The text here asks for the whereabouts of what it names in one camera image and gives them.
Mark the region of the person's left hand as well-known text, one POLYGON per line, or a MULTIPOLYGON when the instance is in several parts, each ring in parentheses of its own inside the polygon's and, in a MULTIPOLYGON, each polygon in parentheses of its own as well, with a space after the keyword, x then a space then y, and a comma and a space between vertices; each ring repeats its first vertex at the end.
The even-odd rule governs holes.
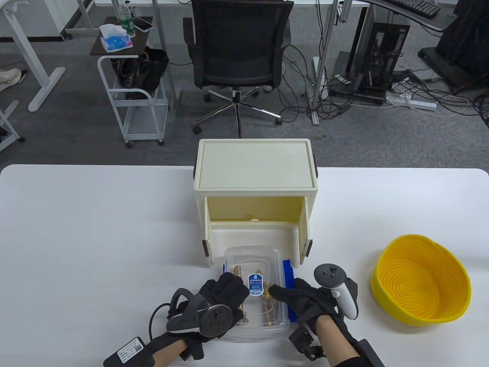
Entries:
POLYGON ((174 335, 221 338, 243 319, 241 306, 248 296, 243 280, 229 272, 208 280, 196 294, 179 288, 170 302, 166 330, 174 335))

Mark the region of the person's right hand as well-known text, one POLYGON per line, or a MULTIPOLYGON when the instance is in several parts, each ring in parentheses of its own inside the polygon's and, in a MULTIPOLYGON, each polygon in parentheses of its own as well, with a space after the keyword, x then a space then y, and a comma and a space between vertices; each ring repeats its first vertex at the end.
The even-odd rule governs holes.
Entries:
POLYGON ((354 339, 344 322, 344 311, 330 289, 313 288, 301 278, 295 278, 292 289, 272 285, 269 294, 277 301, 287 304, 295 313, 299 325, 307 325, 317 336, 317 321, 320 316, 329 316, 346 339, 354 339))

